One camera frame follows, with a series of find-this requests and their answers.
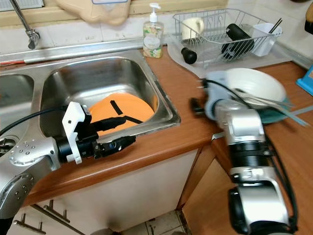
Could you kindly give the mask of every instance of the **chopsticks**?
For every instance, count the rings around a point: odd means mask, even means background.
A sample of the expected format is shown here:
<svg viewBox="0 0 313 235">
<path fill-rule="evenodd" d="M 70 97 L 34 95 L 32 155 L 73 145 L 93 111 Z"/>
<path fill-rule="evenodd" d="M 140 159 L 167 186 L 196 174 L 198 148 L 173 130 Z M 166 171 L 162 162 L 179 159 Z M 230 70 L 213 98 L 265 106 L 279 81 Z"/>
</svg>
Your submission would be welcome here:
<svg viewBox="0 0 313 235">
<path fill-rule="evenodd" d="M 280 25 L 282 21 L 282 18 L 279 18 L 279 20 L 276 22 L 276 24 L 274 24 L 273 28 L 268 33 L 274 32 L 274 30 Z"/>
</svg>

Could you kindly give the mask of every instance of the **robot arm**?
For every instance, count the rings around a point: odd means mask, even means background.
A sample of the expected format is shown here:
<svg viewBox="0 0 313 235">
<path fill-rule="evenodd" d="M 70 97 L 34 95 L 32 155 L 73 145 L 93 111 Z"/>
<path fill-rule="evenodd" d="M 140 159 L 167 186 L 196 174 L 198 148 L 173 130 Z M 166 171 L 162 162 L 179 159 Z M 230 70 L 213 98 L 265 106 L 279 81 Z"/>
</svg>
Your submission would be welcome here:
<svg viewBox="0 0 313 235">
<path fill-rule="evenodd" d="M 6 234 L 33 186 L 61 163 L 81 162 L 81 157 L 104 157 L 123 150 L 135 142 L 135 136 L 121 137 L 109 143 L 98 143 L 97 131 L 125 123 L 124 117 L 91 122 L 84 106 L 71 102 L 63 118 L 67 137 L 23 139 L 0 158 L 0 235 Z"/>
<path fill-rule="evenodd" d="M 209 78 L 226 85 L 223 71 Z M 209 93 L 205 113 L 224 130 L 230 149 L 230 175 L 237 185 L 228 192 L 232 227 L 245 235 L 293 234 L 258 113 L 230 99 L 220 86 L 203 83 Z"/>
</svg>

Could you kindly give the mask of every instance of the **drain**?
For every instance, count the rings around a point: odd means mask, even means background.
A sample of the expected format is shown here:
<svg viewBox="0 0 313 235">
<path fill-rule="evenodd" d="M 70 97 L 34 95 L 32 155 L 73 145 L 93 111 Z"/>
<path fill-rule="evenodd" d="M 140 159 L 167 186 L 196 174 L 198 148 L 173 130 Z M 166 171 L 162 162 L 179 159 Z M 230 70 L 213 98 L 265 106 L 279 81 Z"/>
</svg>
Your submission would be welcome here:
<svg viewBox="0 0 313 235">
<path fill-rule="evenodd" d="M 19 141 L 19 138 L 16 136 L 3 136 L 0 138 L 0 157 L 6 154 L 8 151 L 13 148 L 16 143 Z"/>
</svg>

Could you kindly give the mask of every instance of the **tile backsplash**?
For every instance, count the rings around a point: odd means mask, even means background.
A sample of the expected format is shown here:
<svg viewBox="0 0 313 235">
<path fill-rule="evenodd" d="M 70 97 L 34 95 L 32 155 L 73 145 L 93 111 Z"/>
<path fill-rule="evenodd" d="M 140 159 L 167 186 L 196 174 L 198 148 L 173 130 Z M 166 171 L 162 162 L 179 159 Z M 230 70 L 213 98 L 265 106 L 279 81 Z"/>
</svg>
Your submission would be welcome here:
<svg viewBox="0 0 313 235">
<path fill-rule="evenodd" d="M 312 2 L 257 0 L 252 14 L 273 23 L 282 18 L 279 41 L 313 59 L 313 35 L 304 30 L 305 14 Z"/>
<path fill-rule="evenodd" d="M 237 8 L 266 21 L 283 19 L 283 35 L 279 40 L 300 54 L 313 59 L 313 35 L 304 30 L 305 13 L 312 1 L 295 3 L 290 0 L 229 0 L 229 8 Z M 159 15 L 164 32 L 174 32 L 173 14 Z M 89 24 L 81 20 L 34 26 L 41 39 L 37 48 L 88 44 L 142 36 L 142 25 L 149 18 L 130 17 L 120 26 Z M 28 50 L 28 37 L 23 28 L 0 27 L 0 53 Z"/>
</svg>

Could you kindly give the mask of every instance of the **faucet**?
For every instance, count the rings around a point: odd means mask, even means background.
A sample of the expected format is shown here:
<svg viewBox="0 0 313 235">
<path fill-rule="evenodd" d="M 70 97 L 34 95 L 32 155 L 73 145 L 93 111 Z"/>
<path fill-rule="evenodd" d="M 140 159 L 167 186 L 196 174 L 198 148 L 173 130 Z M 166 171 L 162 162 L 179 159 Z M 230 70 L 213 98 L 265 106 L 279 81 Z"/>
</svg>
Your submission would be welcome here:
<svg viewBox="0 0 313 235">
<path fill-rule="evenodd" d="M 19 5 L 17 4 L 16 0 L 10 0 L 14 10 L 16 11 L 16 13 L 18 14 L 21 22 L 23 23 L 25 30 L 26 30 L 26 34 L 29 37 L 29 44 L 28 44 L 28 48 L 33 50 L 35 49 L 36 45 L 38 44 L 39 41 L 39 33 L 35 32 L 34 29 L 32 29 L 28 23 L 25 20 L 25 17 L 19 7 Z"/>
</svg>

